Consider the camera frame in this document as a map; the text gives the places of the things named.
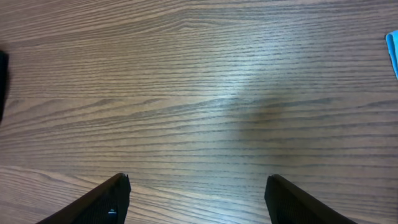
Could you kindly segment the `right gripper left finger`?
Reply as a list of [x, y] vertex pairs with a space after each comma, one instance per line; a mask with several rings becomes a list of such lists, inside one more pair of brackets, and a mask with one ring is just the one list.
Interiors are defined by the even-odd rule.
[[37, 224], [124, 224], [131, 185], [118, 173]]

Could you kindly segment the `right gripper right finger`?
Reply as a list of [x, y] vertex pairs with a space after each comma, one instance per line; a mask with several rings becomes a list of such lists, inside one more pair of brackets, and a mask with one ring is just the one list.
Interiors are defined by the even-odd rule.
[[272, 224], [356, 224], [281, 175], [267, 178], [264, 199]]

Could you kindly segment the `black shorts grey waistband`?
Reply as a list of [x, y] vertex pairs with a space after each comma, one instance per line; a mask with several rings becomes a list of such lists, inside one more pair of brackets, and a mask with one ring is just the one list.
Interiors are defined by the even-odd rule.
[[0, 120], [2, 120], [4, 107], [6, 103], [7, 86], [8, 86], [8, 65], [9, 56], [5, 51], [0, 53]]

